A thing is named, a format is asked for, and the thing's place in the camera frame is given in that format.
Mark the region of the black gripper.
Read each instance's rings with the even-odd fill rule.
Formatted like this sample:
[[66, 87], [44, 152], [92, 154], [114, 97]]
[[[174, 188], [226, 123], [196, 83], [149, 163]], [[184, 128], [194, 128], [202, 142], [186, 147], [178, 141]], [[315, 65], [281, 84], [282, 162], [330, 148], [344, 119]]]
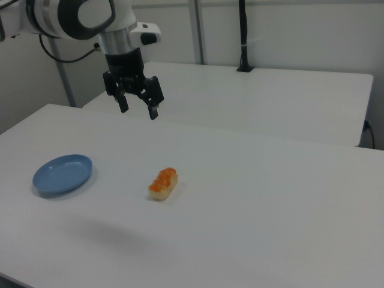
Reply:
[[149, 117], [158, 117], [158, 107], [164, 95], [158, 77], [145, 78], [144, 63], [140, 48], [121, 55], [105, 55], [109, 70], [103, 74], [106, 93], [118, 103], [120, 111], [128, 110], [125, 93], [140, 94], [148, 107]]

